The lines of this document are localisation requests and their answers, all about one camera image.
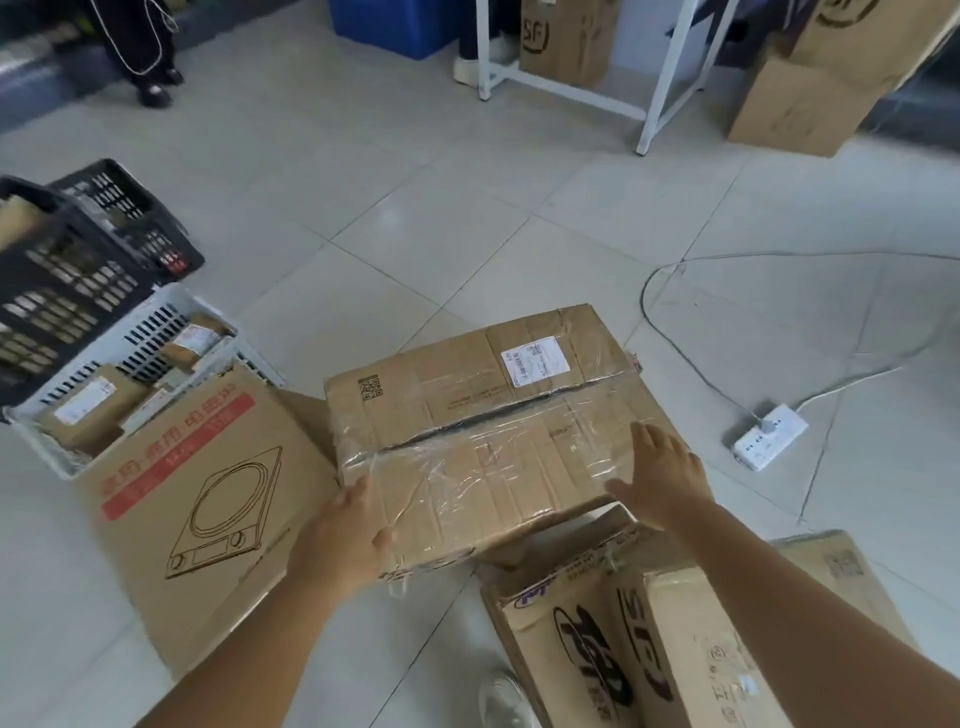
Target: white label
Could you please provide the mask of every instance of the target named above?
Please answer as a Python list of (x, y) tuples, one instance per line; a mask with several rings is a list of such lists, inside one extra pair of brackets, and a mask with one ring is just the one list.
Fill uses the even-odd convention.
[(117, 388), (105, 376), (97, 376), (70, 398), (67, 404), (55, 409), (54, 417), (65, 425), (75, 425), (116, 391)]
[(188, 324), (183, 331), (177, 334), (174, 344), (189, 349), (197, 356), (203, 356), (218, 341), (220, 341), (220, 334), (216, 331), (199, 327), (196, 324)]
[(532, 344), (506, 350), (500, 355), (515, 387), (533, 384), (535, 381), (570, 371), (570, 365), (566, 363), (556, 336), (547, 336)]

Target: package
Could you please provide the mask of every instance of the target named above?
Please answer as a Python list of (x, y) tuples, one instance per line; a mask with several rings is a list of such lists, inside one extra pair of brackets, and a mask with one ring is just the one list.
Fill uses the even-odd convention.
[(173, 341), (160, 347), (160, 355), (178, 369), (192, 372), (204, 354), (229, 333), (230, 328), (219, 319), (205, 313), (195, 313)]
[(523, 0), (520, 70), (592, 88), (607, 74), (621, 0)]
[(96, 457), (120, 437), (120, 424), (149, 395), (150, 387), (104, 365), (41, 412), (36, 423), (65, 449)]
[(782, 36), (767, 38), (727, 139), (833, 157), (891, 87), (848, 85), (825, 68), (789, 61), (785, 51)]
[(0, 201), (0, 251), (15, 243), (47, 219), (47, 213), (22, 197)]
[(630, 422), (679, 437), (588, 305), (517, 319), (326, 383), (343, 481), (395, 532), (385, 575), (429, 569), (610, 501)]
[[(775, 546), (915, 646), (846, 533)], [(704, 573), (621, 508), (481, 594), (544, 728), (790, 726)]]
[(184, 393), (78, 479), (95, 531), (171, 671), (196, 664), (286, 570), (339, 490), (330, 462), (239, 363)]
[[(916, 648), (870, 565), (842, 531), (776, 542), (778, 551)], [(696, 567), (631, 563), (609, 579), (615, 639), (646, 725), (790, 728), (730, 618)]]
[(958, 0), (818, 0), (797, 24), (790, 60), (847, 84), (893, 89), (956, 25), (958, 11)]
[(569, 534), (552, 560), (483, 588), (493, 627), (543, 728), (642, 725), (640, 696), (615, 643), (606, 574), (626, 553), (641, 550), (659, 562), (675, 549), (669, 535), (634, 524), (617, 506)]

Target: black pants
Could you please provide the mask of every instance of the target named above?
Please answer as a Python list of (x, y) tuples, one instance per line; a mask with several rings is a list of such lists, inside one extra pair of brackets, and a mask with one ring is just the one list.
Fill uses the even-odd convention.
[[(156, 0), (170, 14), (163, 0)], [(152, 0), (84, 0), (90, 23), (120, 73), (134, 85), (155, 84), (174, 67), (174, 38)]]

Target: hand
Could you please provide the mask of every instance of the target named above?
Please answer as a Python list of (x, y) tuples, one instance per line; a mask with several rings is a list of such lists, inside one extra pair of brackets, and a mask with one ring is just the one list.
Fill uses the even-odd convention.
[(655, 425), (631, 423), (634, 482), (607, 481), (607, 492), (651, 528), (669, 529), (673, 517), (696, 501), (712, 501), (700, 458)]
[(287, 578), (349, 599), (376, 580), (394, 542), (389, 528), (375, 534), (372, 493), (366, 477), (329, 500), (300, 532)]

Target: tiled floor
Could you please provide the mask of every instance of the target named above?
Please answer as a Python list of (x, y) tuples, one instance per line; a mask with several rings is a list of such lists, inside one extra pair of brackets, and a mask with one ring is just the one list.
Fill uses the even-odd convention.
[[(715, 92), (637, 158), (622, 119), (519, 87), (482, 104), (448, 64), (343, 42), (300, 4), (185, 54), (173, 109), (110, 88), (0, 137), (0, 170), (43, 182), (123, 161), (203, 247), (190, 284), (309, 394), (404, 347), (592, 303), (720, 501), (767, 538), (849, 529), (960, 673), (957, 328), (805, 409), (810, 430), (755, 474), (723, 445), (738, 410), (637, 305), (685, 255), (960, 255), (960, 160), (876, 139), (833, 160), (724, 144)], [(958, 297), (960, 264), (876, 256), (688, 263), (650, 292), (657, 324), (750, 407), (896, 360)], [(130, 726), (170, 681), (69, 489), (21, 452), (0, 430), (0, 724)], [(477, 725), (476, 680), (503, 661), (468, 568), (400, 599), (372, 589), (317, 645), (288, 725)]]

